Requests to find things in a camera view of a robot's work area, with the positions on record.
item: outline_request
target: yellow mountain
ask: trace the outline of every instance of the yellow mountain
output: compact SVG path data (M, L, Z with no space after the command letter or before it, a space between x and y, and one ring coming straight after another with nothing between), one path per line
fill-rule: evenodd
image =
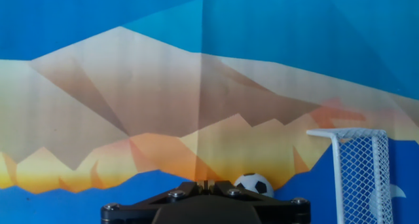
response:
M318 126L310 115L287 126L273 119L253 128L235 115L181 140L222 179L257 172L277 189L296 171L311 169L330 145L308 137L306 130L313 128Z
M59 189L62 174L73 172L44 147L17 165L17 185L31 193L38 194Z
M16 163L5 153L0 153L0 189L16 185Z
M62 174L61 180L73 192L92 187L106 189L139 172L156 169L151 161L141 157L130 140L122 140L94 149L74 172Z

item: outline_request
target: mountain illustration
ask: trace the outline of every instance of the mountain illustration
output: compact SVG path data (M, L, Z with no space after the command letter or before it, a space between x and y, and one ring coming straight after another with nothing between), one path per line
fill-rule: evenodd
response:
M414 223L419 179L412 176L406 167L417 166L415 161L419 156L419 146L415 141L394 140L390 140L389 145L390 182L402 189L406 196L392 199L394 223ZM135 204L173 189L183 181L188 180L155 170L137 174L116 187L104 190L93 188L79 193L56 189L34 195L16 186L9 187L0 192L0 209L3 210L0 218L6 223L15 222L16 216L35 222L94 223L98 221L98 210L104 204ZM333 224L337 220L334 185L333 153L329 147L311 171L293 176L276 190L275 198L307 198L312 203L312 223Z
M309 171L329 146L328 139L306 135L306 130L319 128L313 117L318 111L324 110L288 124L271 119L257 126L235 114L182 138L140 134L94 149L74 170L45 147L20 162L3 153L0 188L17 185L32 193L55 189L78 193L109 189L153 170L193 181L234 181L258 172L279 188L295 174Z
M59 88L60 94L77 100L127 137L144 133L182 137L237 113L252 126L271 119L287 124L319 107L279 96L216 56L187 52L122 27L29 64L44 81ZM70 106L57 107L67 114L77 113ZM67 133L71 146L42 146L54 150L60 160L75 169L98 146L71 139L78 138L71 130ZM33 146L34 151L41 145L25 146ZM69 156L70 151L77 154ZM17 162L23 159L14 151L5 152Z

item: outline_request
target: goal post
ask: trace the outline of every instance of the goal post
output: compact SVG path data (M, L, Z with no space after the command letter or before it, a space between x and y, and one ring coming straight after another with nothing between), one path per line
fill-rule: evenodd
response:
M393 224L388 138L384 130L308 130L330 138L338 224Z

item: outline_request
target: soccer goal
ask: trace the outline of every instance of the soccer goal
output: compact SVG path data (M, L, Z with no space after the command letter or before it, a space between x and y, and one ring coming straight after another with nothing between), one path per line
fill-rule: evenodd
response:
M393 224L388 138L384 130L308 130L331 138L338 224Z

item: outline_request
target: mountain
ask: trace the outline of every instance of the mountain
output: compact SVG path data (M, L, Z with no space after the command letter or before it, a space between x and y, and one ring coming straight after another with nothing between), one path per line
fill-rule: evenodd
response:
M272 119L254 127L234 115L181 140L222 179L257 172L277 189L296 173L309 171L329 146L327 139L307 136L308 128L318 128L310 115L288 125Z
M393 198L395 224L414 223L419 178L416 171L419 145L414 141L390 140L390 181L405 193L406 198ZM15 223L16 217L34 223L95 223L104 204L118 202L134 204L177 187L187 179L161 171L135 175L119 186L109 189L89 189L71 193L62 189L34 195L19 187L0 190L0 218ZM307 198L312 203L313 224L336 223L333 154L328 147L309 172L293 176L275 198L289 200Z
M0 60L0 128L0 151L15 162L45 147L72 169L91 148L128 139L23 61Z
M19 163L2 153L0 188L14 185L34 194L63 189L109 189L137 174L160 170L189 180L221 178L179 138L142 134L94 149L76 170L42 147Z
M5 153L0 153L0 189L16 183L16 163Z
M273 62L225 57L220 60L278 95L322 105L322 113L317 117L312 114L321 127L379 128L395 140L419 141L419 100Z
M244 173L258 172L279 188L295 174L309 171L329 146L328 139L306 135L306 130L319 128L322 121L316 121L316 112L324 110L328 111L319 108L286 125L271 119L252 127L236 114L182 138L141 134L94 149L75 170L45 147L17 163L3 154L2 188L17 185L32 193L54 189L78 193L115 187L151 170L195 181L234 181Z
M100 208L111 202L130 205L179 186L187 179L152 171L110 189L71 193L62 189L34 195L19 187L0 190L4 223L99 223Z
M319 107L279 96L216 56L187 52L122 27L29 64L44 81L48 79L66 97L77 100L128 136L152 133L182 137L237 113L252 126L271 119L287 124ZM73 107L60 107L77 113ZM78 136L71 130L67 133L71 147L47 141L43 146L51 151L54 148L54 154L75 169L98 146L75 141ZM34 141L26 147L37 149L36 138ZM22 159L11 150L5 152L17 162Z

